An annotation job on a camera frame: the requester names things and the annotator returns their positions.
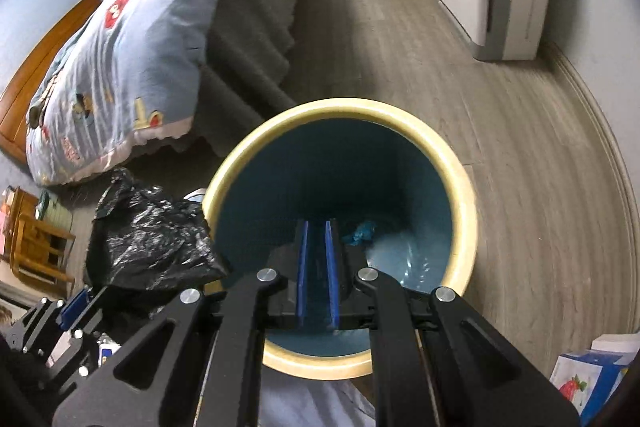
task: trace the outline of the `wooden floor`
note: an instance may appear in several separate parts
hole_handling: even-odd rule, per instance
[[[549,375],[560,352],[630,331],[638,282],[629,211],[571,83],[542,60],[473,60],[437,0],[300,0],[294,34],[284,88],[295,100],[381,100],[452,146],[481,222],[466,297],[539,369]],[[219,165],[204,144],[159,154],[130,167],[176,196],[206,186]],[[76,277],[105,184],[68,194]]]

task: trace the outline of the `wooden bed frame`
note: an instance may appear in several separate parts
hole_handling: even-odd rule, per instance
[[[26,114],[53,58],[100,6],[100,0],[81,0],[36,45],[0,96],[0,149],[26,165]]]

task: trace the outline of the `strawberry picture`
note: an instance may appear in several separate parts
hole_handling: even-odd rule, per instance
[[[575,392],[578,390],[584,391],[586,388],[587,383],[585,381],[580,381],[578,375],[575,375],[571,380],[562,384],[562,386],[560,387],[560,393],[562,393],[562,396],[564,396],[567,400],[573,401]]]

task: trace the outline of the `metal bolt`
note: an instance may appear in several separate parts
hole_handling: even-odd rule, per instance
[[[456,298],[456,293],[447,286],[440,286],[436,290],[436,299],[440,302],[451,302]]]
[[[257,273],[257,278],[258,278],[258,281],[269,282],[269,281],[273,281],[277,275],[278,275],[278,272],[276,272],[276,270],[274,270],[273,268],[262,268]]]
[[[375,268],[360,268],[358,270],[358,277],[363,281],[374,281],[378,278],[378,270]]]
[[[188,288],[187,290],[183,290],[180,294],[180,300],[184,304],[193,304],[200,299],[200,292],[196,290],[196,288]]]

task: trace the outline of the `blue blanket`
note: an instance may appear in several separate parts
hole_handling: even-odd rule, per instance
[[[104,0],[34,96],[27,158],[43,185],[122,163],[191,128],[218,0]]]

